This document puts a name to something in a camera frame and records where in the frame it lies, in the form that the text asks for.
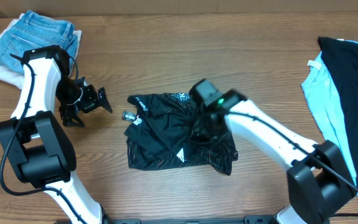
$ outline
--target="wire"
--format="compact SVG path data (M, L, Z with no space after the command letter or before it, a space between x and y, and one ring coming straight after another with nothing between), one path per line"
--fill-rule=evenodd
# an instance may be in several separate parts
M71 55L68 55L71 59L73 59L74 65L75 65L75 70L76 70L76 74L75 74L75 80L78 79L78 64L77 61L75 60L75 58Z
M12 133L12 136L11 138L9 139L9 142L6 146L6 150L4 152L4 154L2 155L2 159L1 159L1 164L0 164L0 184L1 184L1 187L2 189L4 189L7 193L11 194L11 195L14 195L14 196L24 196L24 195L30 195L30 194L35 194L35 193L39 193L39 192L43 192L43 191L46 191L46 190L50 190L50 191L54 191L57 193L57 195L61 196L62 199L67 203L68 207L70 208L71 212L73 212L73 214L75 215L75 217L77 217L78 221L86 224L86 222L81 218L81 215L79 215L73 205L70 203L70 201L67 199L67 197L60 191L60 190L57 190L57 189L54 189L54 188L51 188L51 187L42 187L40 189L35 189L35 190L29 190L29 191L26 191L26 192L15 192L11 189L9 189L6 184L5 184L5 181L4 181L4 167L5 167L5 162L6 162L6 158L7 158L7 155L9 153L9 150L11 149L11 146L12 146L12 143L13 143L13 140L19 130L19 128L21 127L21 124L25 118L25 115L27 114L27 111L29 110L30 108L30 101L31 101L31 96L32 96L32 92L34 90L34 83L35 83L35 73L34 73L34 70L33 68L28 64L28 63L25 63L24 65L26 65L30 71L31 71L31 85L30 85L30 90L29 90L29 95L27 96L27 101L24 105L24 110L23 110L23 113L22 115L20 116L19 118L19 121L17 122L14 130L13 130L13 133Z
M347 184L349 187L353 188L356 192L358 192L358 188L354 184L350 183L343 176L339 175L337 172L335 172L335 170L332 170L332 168L327 166L325 163L321 162L314 155L312 155L308 151L304 150L302 147L299 146L299 144L293 142L290 138L285 136L281 131L279 131L277 128L273 127L268 122L258 118L257 116L250 115L250 114L247 114L247 113L229 112L229 114L234 114L234 115L239 115L239 116L245 116L245 117L248 117L248 118L252 118L253 120L259 121L262 124L266 125L270 129L275 131L278 135L280 135L282 138L284 138L286 141L288 141L291 145L293 145L293 147L299 149L299 151L301 151L304 154L306 154L313 162L319 164L323 169L325 169L326 171L330 172L332 175L334 175L338 179L341 179L343 182L345 182L345 184ZM337 213L337 214L334 214L332 217L358 217L358 213Z

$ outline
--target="blue cloth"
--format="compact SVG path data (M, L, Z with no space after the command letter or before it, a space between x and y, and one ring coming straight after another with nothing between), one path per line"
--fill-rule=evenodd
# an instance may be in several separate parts
M57 21L27 11L0 39L0 65L24 74L20 61L10 54L23 56L26 50L50 45L59 45L72 57L78 45L77 36L73 35L74 24L68 21Z
M310 74L301 84L309 110L326 140L341 149L353 182L356 184L356 170L353 165L341 101L331 74L321 59L321 52L314 61L309 61Z

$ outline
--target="clothing label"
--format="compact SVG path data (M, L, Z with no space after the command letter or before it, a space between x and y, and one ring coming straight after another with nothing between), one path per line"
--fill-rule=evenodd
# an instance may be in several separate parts
M308 66L312 66L312 67L314 67L314 68L317 68L317 70L320 71L321 63L320 63L320 62L316 62L316 61L309 60Z
M138 124L140 124L141 122L142 122L142 119L137 118L133 123L134 123L134 125L138 125Z
M176 93L171 96L180 101L188 101L190 99L190 95L188 93Z
M124 121L134 122L136 120L136 114L129 111L124 111L122 114L122 119Z
M183 148L177 154L177 157L181 160L181 162L185 162L185 153L183 152Z
M141 102L141 100L139 99L139 97L135 96L135 98L137 99L137 101L139 102L139 104L142 106L144 111L147 111L148 109L146 108L146 106Z

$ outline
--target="wooden table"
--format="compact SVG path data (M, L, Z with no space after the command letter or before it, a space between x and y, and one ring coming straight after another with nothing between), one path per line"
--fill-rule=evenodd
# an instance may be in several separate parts
M276 213L288 204L285 173L239 138L239 160L230 176L211 166L151 172L128 168L123 132L129 123L121 115L134 107L126 99L139 93L187 92L208 78L221 91L238 89L285 126L321 142L300 87L309 73L306 64L319 53L319 35L358 41L358 12L64 19L83 31L80 76L96 88L104 86L114 110L82 113L85 128L64 128L76 151L78 175L112 218ZM0 33L10 20L0 19ZM19 95L16 87L0 82L0 121L10 118ZM9 164L5 178L11 189L31 189L17 180ZM358 200L341 212L358 212ZM67 217L46 194L14 197L0 187L0 223L59 219ZM358 218L331 221L358 223Z

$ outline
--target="robotic arm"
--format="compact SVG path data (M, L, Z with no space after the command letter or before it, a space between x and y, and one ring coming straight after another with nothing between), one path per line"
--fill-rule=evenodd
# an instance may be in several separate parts
M75 172L74 148L53 115L55 95L62 104L59 111L65 126L84 126L77 117L79 110L87 113L102 106L112 112L104 88L96 93L92 85L86 85L84 78L70 79L68 54L57 46L26 51L22 58L15 58L23 64L25 82L12 118L0 122L0 143L17 178L49 194L72 223L130 224L131 220L111 220L87 193ZM34 74L30 107L15 133ZM266 223L326 223L356 195L345 182L326 172L326 169L334 170L352 182L342 154L333 143L327 141L319 145L303 138L267 116L245 96L235 90L222 94L207 80L197 83L190 95L205 112L195 121L198 125L193 134L217 138L230 130L255 144L287 172L291 205L269 217ZM13 141L8 147L10 138ZM24 144L34 138L41 138L43 144L26 149ZM323 171L315 177L311 172L314 168L323 168Z

